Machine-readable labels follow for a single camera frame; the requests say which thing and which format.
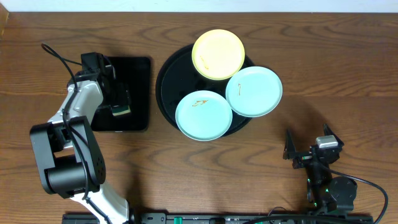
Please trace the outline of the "yellow green sponge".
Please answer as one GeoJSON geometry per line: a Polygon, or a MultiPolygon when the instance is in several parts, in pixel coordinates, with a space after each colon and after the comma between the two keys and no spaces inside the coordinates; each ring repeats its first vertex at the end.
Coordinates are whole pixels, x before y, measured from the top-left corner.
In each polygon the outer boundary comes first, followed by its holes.
{"type": "Polygon", "coordinates": [[[124,105],[124,106],[115,106],[111,108],[113,116],[123,116],[125,114],[129,114],[131,112],[130,106],[129,105],[124,105]]]}

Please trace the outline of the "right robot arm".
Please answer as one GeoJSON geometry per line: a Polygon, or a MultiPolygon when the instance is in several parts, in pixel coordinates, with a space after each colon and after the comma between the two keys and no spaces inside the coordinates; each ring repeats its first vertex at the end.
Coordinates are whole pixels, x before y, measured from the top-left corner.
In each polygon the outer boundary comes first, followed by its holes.
{"type": "Polygon", "coordinates": [[[344,143],[327,124],[323,125],[323,132],[307,152],[298,152],[287,131],[283,159],[291,160],[294,169],[306,170],[307,198],[316,213],[347,213],[354,209],[358,185],[348,177],[332,176],[329,165],[340,158],[344,143]]]}

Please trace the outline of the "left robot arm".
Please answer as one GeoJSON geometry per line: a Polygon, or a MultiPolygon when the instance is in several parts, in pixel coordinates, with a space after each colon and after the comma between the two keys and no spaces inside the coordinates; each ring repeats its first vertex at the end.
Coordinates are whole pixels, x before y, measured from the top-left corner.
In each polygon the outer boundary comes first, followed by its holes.
{"type": "Polygon", "coordinates": [[[106,56],[83,54],[81,66],[68,82],[56,114],[30,130],[40,181],[48,194],[82,204],[100,223],[129,223],[129,203],[107,183],[104,158],[91,128],[100,109],[110,110],[114,117],[130,113],[129,90],[106,56]]]}

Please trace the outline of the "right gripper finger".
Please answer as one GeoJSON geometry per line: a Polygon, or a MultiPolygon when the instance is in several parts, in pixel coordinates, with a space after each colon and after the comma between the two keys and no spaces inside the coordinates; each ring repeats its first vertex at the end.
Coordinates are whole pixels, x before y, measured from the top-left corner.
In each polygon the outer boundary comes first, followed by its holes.
{"type": "Polygon", "coordinates": [[[344,142],[331,130],[326,123],[323,125],[323,132],[325,136],[334,136],[339,146],[344,146],[344,142]]]}
{"type": "Polygon", "coordinates": [[[292,135],[289,130],[286,130],[283,159],[293,159],[295,156],[296,156],[296,149],[294,146],[292,135]]]}

